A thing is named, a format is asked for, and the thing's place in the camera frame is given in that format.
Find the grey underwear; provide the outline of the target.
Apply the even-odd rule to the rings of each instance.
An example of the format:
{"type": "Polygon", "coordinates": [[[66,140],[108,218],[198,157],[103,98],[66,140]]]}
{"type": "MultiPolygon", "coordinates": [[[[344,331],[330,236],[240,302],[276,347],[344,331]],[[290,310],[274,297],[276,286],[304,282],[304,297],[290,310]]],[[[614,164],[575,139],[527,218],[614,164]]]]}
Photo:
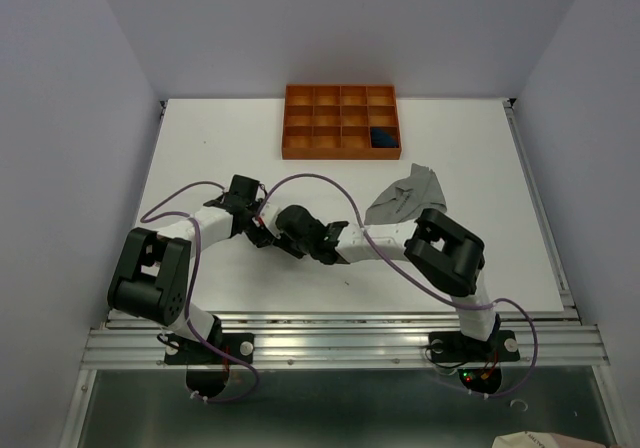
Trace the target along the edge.
{"type": "Polygon", "coordinates": [[[408,177],[384,189],[365,213],[366,225],[397,224],[417,219],[425,209],[447,212],[436,173],[427,166],[411,165],[408,177]]]}

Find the navy blue underwear white trim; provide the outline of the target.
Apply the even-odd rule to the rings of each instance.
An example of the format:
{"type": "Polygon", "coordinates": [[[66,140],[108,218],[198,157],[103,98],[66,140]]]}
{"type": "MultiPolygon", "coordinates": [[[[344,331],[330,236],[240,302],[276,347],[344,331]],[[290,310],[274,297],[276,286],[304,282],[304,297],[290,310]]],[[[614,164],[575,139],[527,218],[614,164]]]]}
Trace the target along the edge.
{"type": "Polygon", "coordinates": [[[380,127],[370,128],[371,146],[373,148],[395,149],[399,147],[398,141],[380,127]]]}

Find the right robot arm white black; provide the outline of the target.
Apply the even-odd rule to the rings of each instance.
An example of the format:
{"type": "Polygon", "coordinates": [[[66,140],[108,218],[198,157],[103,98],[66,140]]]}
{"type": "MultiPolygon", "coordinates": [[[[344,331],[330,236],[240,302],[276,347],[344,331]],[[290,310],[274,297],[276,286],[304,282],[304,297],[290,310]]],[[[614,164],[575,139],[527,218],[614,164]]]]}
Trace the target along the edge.
{"type": "Polygon", "coordinates": [[[325,265],[371,260],[412,264],[455,305],[463,352],[482,358],[495,348],[496,314],[480,282],[484,243],[444,213],[429,208],[414,221],[359,226],[346,221],[323,224],[307,209],[291,205],[266,226],[293,253],[325,265]]]}

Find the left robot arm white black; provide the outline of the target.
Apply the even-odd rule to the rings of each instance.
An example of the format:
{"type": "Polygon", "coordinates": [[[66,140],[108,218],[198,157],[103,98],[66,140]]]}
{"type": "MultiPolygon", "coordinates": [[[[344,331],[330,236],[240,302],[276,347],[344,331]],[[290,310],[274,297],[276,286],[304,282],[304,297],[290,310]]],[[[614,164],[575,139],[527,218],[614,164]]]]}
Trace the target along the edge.
{"type": "Polygon", "coordinates": [[[264,187],[235,175],[230,187],[193,214],[149,210],[140,222],[180,220],[157,231],[142,226],[126,237],[107,294],[110,308],[144,318],[188,340],[199,361],[215,360],[222,350],[221,321],[192,302],[202,252],[243,232],[258,234],[253,222],[264,187]]]}

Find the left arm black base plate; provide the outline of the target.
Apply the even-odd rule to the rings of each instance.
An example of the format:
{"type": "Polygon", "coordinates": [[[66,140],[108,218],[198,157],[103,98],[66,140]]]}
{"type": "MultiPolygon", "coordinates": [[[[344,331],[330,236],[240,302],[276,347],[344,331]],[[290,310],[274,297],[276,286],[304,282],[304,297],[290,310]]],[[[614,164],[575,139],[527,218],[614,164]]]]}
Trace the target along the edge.
{"type": "MultiPolygon", "coordinates": [[[[164,363],[169,366],[234,364],[198,341],[175,334],[159,334],[157,340],[164,346],[164,363]]],[[[255,336],[251,333],[231,333],[223,336],[219,350],[242,362],[252,364],[255,336]]]]}

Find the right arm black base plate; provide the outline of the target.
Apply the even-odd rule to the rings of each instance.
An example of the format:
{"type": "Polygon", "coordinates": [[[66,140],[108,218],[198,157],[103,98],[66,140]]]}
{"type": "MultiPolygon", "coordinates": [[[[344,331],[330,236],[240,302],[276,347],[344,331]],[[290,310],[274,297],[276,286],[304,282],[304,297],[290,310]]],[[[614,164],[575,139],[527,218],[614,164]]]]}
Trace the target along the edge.
{"type": "Polygon", "coordinates": [[[428,336],[429,357],[437,364],[517,362],[521,359],[515,334],[499,330],[488,341],[464,336],[458,331],[436,331],[428,336]]]}

